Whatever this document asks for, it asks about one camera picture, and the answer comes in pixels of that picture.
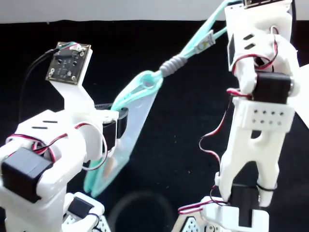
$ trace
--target black fabric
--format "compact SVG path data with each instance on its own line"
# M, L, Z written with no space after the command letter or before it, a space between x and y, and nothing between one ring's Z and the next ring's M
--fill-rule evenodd
M17 126L17 100L21 77L27 66L58 41L91 44L93 57L84 87L95 103L112 102L116 95L138 73L156 71L177 54L202 22L55 22L0 25L1 90L0 142ZM215 24L217 31L223 22ZM295 45L300 64L309 62L306 36L308 22L298 22ZM199 151L201 135L219 124L228 98L225 90L237 87L236 78L228 72L227 38L188 63L164 84L151 109L130 162L112 184L98 197L108 216L122 197L138 190L160 193L171 204L175 215L179 206L200 201L209 194L217 171L216 160ZM61 110L63 100L44 80L49 62L34 70L26 89L23 119L45 109ZM231 114L222 130L203 145L220 155L226 149ZM309 132L299 117L287 135L280 158L280 176L270 213L271 232L306 231L308 228ZM255 184L256 167L249 164L237 183ZM68 191L83 190L84 172L68 185ZM127 216L119 218L116 231L160 231L165 220L160 207L147 204L130 206ZM141 217L139 224L129 223Z

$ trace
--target red wire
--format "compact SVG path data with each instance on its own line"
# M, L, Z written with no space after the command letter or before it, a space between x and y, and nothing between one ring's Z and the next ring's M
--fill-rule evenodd
M271 60L268 57L262 56L262 55L258 55L258 54L246 54L243 56L240 56L237 58L237 60L234 62L233 68L232 68L232 74L235 75L235 71L236 71L236 65L238 63L238 61L240 61L241 59L245 59L245 58L249 58L249 57L254 57L254 58L264 58L268 61L267 64L269 64L271 62Z
M78 128L80 128L80 127L82 127L82 126L85 126L85 125L89 125L89 124L87 124L87 123L81 123L81 124L76 125L75 128L78 129ZM55 154L54 154L52 148L50 148L50 146L53 145L53 144L54 144L56 141L58 141L59 139L64 138L64 137L66 137L66 136L68 136L68 134L64 133L64 134L62 134L62 135L56 137L55 139L53 139L48 145L45 145L45 146L43 146L43 147L41 147L41 148L38 148L38 149L34 149L36 146L35 146L35 144L33 143L31 148L32 148L32 150L33 150L35 153L37 153L37 154L42 153L42 152L44 153L44 152L46 152L47 150L49 150L50 155L51 155L51 160L52 160L52 162L55 162L55 161L56 161L56 157L55 157ZM43 145L45 144L43 141L41 141L41 140L39 140L39 139L37 139L37 138L34 138L34 137L32 137L32 136L28 136L28 135L24 135L24 134L12 134L10 137L21 137L21 138L24 138L24 139L31 139L31 140L34 140L34 141L36 141L36 142L38 142L38 143L41 143L41 144L43 144Z
M226 92L230 95L237 96L237 97L249 97L250 96L249 94L241 93L238 89L235 89L235 88L228 88Z
M204 152L206 152L206 153L208 153L208 154L211 154L211 155L215 156L215 158L217 159L219 165L220 165L220 157L218 156L218 154L217 154L216 152L214 152L214 151L205 150L204 148L202 148L201 142L202 142L206 137L209 137L209 136L211 136L211 135L216 134L216 133L221 129L221 127L222 127L222 125L223 125L223 122L224 122L224 120L225 120L225 117L226 117L226 113L227 113L227 111L225 111L225 113L224 113L224 115L223 115L223 117L222 117L222 119L221 119L221 122L220 122L220 124L218 125L218 127L217 127L216 129L214 129L213 131L211 131L211 132L209 132L209 133L203 135L203 136L199 139L199 142L198 142L199 149L200 149L201 151L204 151Z
M43 141L41 141L40 139L34 138L34 137L32 137L32 136L29 136L29 135L25 135L25 134L12 134L12 135L10 135L9 137L20 137L20 138L24 138L24 139L34 140L34 141L39 142L39 143L41 143L41 144L45 144L45 143L44 143ZM54 154L53 150L52 150L51 148L47 148L47 149L49 149L49 152L50 152L50 154L51 154L51 160L52 160L52 162L55 162L56 159L55 159L55 154Z

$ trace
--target teal clip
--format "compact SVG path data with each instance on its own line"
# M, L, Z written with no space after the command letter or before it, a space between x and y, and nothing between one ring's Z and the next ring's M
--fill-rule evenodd
M203 40L205 35L207 35L213 24L215 23L219 13L229 4L236 2L237 0L224 0L220 6L216 9L216 11L209 17L209 19L200 27L200 29L195 33L195 35L192 37L192 39L188 42L188 44L183 48L183 50L180 52L180 55L184 58L188 59L194 55L196 55L195 46ZM224 33L226 33L226 27L222 30L218 31L213 35L214 39L218 39L220 36L222 36ZM143 99L149 95L155 94L158 92L158 90L161 88L163 83L163 75L161 71L144 71L138 74L117 96L115 99L112 110L120 110L123 107L126 107L128 104ZM144 111L146 111L146 114L148 114L151 105L153 103L153 100L150 102L149 106L147 106ZM120 154L119 159L125 160L124 163L126 163L129 159L129 156L132 152L132 149L128 149L126 154ZM91 161L90 167L95 167L100 163L100 160ZM91 195L93 197L97 197L100 195L104 189L114 180L114 178L118 175L118 173L121 171L121 168L118 168L115 172L112 172L112 175L109 175L108 178L105 178L102 182L102 173L104 172L104 169L106 167L106 164L103 164L99 169L89 171L86 174L86 178L84 181L84 190L85 192L89 193L91 192Z

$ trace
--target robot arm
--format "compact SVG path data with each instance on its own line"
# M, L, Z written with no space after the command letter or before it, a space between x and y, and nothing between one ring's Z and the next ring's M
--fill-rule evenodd
M226 7L229 70L239 80L242 96L233 98L228 146L215 175L222 198L206 196L181 208L187 217L175 231L186 231L190 218L199 231L268 232L269 215L260 207L269 206L277 187L278 160L295 115L287 99L299 92L297 51L289 42L290 4L245 0ZM261 132L255 139L254 130ZM257 164L257 186L234 184L249 161Z

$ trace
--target bracket hole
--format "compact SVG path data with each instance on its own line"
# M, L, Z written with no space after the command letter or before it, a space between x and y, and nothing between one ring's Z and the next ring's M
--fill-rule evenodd
M251 44L249 44L248 46L245 47L245 50L250 50L253 47L255 47L255 44L251 43Z
M251 133L251 138L256 139L256 138L260 137L260 135L261 135L261 131L259 131L259 130L254 131L253 130L252 133Z
M250 35L247 35L246 37L243 38L243 40L249 40L251 38L253 38L254 35L253 34L250 34Z

